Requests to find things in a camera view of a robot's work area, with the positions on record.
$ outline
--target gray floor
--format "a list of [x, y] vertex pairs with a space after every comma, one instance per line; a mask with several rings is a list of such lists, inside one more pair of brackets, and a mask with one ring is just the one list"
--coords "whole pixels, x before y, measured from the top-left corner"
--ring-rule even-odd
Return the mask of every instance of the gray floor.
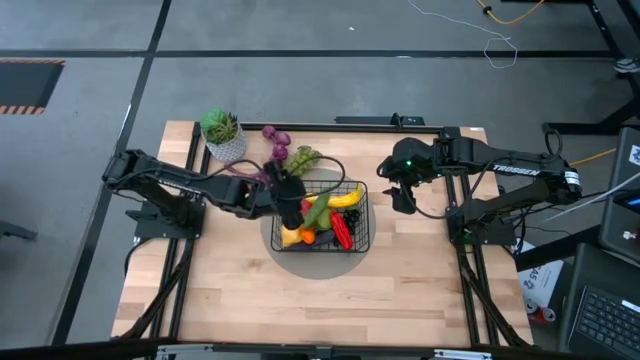
[[[512, 36], [521, 50], [606, 49], [583, 5], [545, 5], [504, 27], [471, 0], [414, 2]], [[0, 49], [145, 49], [160, 5], [0, 0]], [[503, 18], [530, 6], [494, 5]], [[640, 50], [615, 2], [599, 5], [620, 46]], [[487, 39], [423, 16], [402, 0], [174, 0], [159, 47], [481, 50]], [[140, 65], [140, 59], [68, 60], [43, 116], [0, 117], [0, 219], [40, 233], [36, 242], [0, 243], [0, 348], [47, 342]], [[541, 123], [595, 122], [630, 95], [604, 60], [521, 60], [494, 70], [484, 59], [157, 59], [129, 147], [155, 154], [166, 120], [193, 120], [223, 106], [247, 122], [420, 114], [434, 125], [484, 127], [496, 147], [543, 151]], [[567, 136], [564, 156], [580, 159], [615, 147], [615, 140]], [[606, 188], [610, 166], [611, 158], [604, 158], [580, 168], [585, 193]], [[517, 178], [500, 182], [523, 185]], [[71, 342], [110, 334], [134, 229], [124, 210], [134, 207], [122, 199], [111, 203]], [[600, 212], [593, 207], [545, 227], [578, 231], [597, 222]], [[560, 236], [527, 235], [536, 244]], [[545, 329], [535, 335], [536, 342], [550, 343]]]

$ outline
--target wooden table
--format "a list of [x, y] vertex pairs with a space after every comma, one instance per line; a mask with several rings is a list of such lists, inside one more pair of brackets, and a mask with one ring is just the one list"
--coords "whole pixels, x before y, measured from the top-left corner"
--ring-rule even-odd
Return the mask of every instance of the wooden table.
[[[167, 122], [158, 158], [184, 166], [194, 123]], [[480, 128], [463, 136], [486, 141]], [[247, 131], [246, 157], [264, 162], [271, 149], [259, 131]], [[376, 216], [376, 238], [364, 260], [344, 276], [309, 280], [292, 275], [270, 257], [259, 221], [207, 207], [196, 242], [179, 340], [371, 346], [469, 346], [460, 274], [445, 221], [394, 212], [382, 191], [389, 183], [375, 173], [395, 142], [390, 133], [291, 132], [295, 149], [311, 145], [338, 158], [349, 177], [364, 181]], [[410, 136], [431, 143], [433, 135]], [[203, 154], [199, 143], [195, 168]], [[328, 161], [321, 167], [338, 169]], [[209, 172], [220, 167], [211, 161]], [[470, 177], [473, 184], [475, 177]], [[498, 195], [488, 173], [479, 198]], [[447, 205], [444, 180], [415, 190], [418, 205], [441, 214]], [[155, 296], [167, 250], [166, 239], [149, 241], [131, 259], [113, 334], [128, 330]], [[492, 298], [522, 338], [531, 342], [515, 265], [498, 246], [484, 246]], [[168, 332], [173, 301], [167, 302], [162, 334]], [[481, 340], [487, 342], [480, 303], [475, 301]]]

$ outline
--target red pepper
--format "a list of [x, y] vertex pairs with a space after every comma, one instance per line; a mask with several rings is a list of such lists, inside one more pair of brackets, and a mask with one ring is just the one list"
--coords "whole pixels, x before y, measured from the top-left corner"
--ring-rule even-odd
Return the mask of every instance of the red pepper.
[[300, 213], [302, 214], [302, 216], [307, 216], [307, 213], [311, 209], [311, 206], [313, 206], [313, 204], [307, 200], [300, 201], [300, 207], [301, 207]]
[[332, 211], [329, 215], [329, 220], [331, 220], [331, 227], [333, 228], [333, 232], [336, 233], [336, 238], [338, 238], [340, 245], [342, 245], [345, 250], [351, 250], [353, 247], [353, 240], [351, 240], [349, 228], [344, 222], [342, 216], [337, 212]]

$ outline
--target potted plant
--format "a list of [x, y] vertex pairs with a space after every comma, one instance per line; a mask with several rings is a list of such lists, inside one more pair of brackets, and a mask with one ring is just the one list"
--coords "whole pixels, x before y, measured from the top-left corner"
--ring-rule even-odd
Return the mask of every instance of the potted plant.
[[247, 141], [238, 123], [238, 117], [220, 108], [204, 114], [200, 119], [202, 135], [214, 158], [231, 162], [243, 157]]

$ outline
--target black wire basket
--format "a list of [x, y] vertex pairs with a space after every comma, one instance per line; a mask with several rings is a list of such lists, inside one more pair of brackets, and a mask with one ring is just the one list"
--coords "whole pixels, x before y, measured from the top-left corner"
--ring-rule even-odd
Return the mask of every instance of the black wire basket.
[[[337, 181], [326, 180], [304, 180], [304, 186], [308, 192], [318, 192], [323, 189], [327, 189], [331, 186], [335, 186]], [[340, 246], [335, 241], [332, 243], [326, 243], [322, 245], [300, 245], [284, 247], [282, 245], [282, 236], [280, 229], [282, 228], [282, 219], [279, 216], [274, 216], [271, 223], [271, 248], [278, 252], [318, 252], [318, 253], [364, 253], [369, 250], [369, 204], [367, 198], [367, 185], [362, 181], [343, 181], [340, 186], [331, 191], [331, 195], [346, 195], [352, 191], [355, 191], [358, 184], [362, 185], [363, 192], [360, 200], [353, 206], [348, 208], [336, 208], [332, 209], [337, 211], [341, 216], [345, 211], [357, 209], [360, 212], [358, 221], [355, 222], [352, 227], [351, 239], [353, 240], [353, 247], [347, 250]]]

